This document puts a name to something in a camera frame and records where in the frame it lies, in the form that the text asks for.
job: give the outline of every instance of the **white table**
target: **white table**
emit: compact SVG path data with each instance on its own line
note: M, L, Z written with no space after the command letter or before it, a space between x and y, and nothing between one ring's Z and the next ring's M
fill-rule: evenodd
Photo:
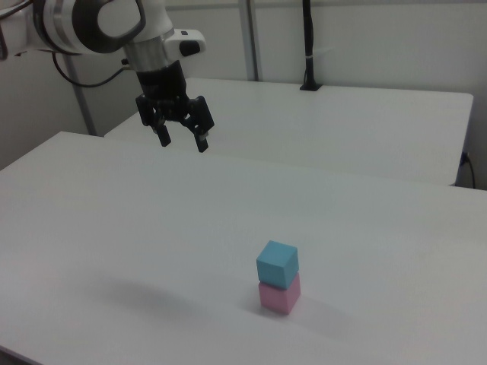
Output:
M487 195L62 133L0 172L0 346L45 365L487 361ZM298 247L302 297L255 260Z
M207 154L450 185L457 178L473 97L430 91L189 79L215 119ZM170 149L196 151L168 123ZM106 138L159 145L138 114Z

